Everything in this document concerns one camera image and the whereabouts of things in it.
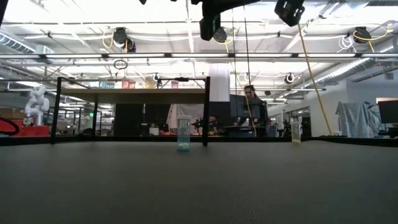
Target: shelf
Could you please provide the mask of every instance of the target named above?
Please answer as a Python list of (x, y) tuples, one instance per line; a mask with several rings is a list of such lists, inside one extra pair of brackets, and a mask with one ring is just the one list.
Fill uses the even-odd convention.
[(205, 89), (65, 89), (65, 96), (98, 103), (204, 103)]

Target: white pillar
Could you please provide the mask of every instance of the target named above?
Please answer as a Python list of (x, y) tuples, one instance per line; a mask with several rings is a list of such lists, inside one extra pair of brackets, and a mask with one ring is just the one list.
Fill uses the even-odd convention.
[(230, 77), (228, 63), (210, 64), (208, 75), (210, 79), (210, 101), (229, 102)]

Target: black mat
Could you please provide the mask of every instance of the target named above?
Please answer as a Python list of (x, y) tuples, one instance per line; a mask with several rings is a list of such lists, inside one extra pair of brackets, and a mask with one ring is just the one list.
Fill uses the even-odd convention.
[(0, 223), (398, 223), (398, 149), (328, 142), (0, 147)]

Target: white robot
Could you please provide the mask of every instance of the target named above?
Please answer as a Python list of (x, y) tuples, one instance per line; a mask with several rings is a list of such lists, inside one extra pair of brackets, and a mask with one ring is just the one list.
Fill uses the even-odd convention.
[(24, 125), (32, 125), (33, 117), (36, 116), (35, 125), (43, 125), (43, 112), (50, 108), (49, 99), (44, 98), (44, 93), (47, 89), (44, 86), (34, 87), (29, 93), (30, 99), (25, 106)]

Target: clear plastic cup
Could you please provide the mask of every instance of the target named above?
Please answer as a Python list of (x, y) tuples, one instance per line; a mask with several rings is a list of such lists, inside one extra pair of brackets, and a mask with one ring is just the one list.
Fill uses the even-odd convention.
[(191, 128), (191, 116), (189, 115), (178, 115), (177, 116), (177, 150), (189, 151), (190, 150), (190, 128)]
[(292, 128), (292, 143), (299, 144), (301, 143), (301, 122), (294, 121), (290, 122)]

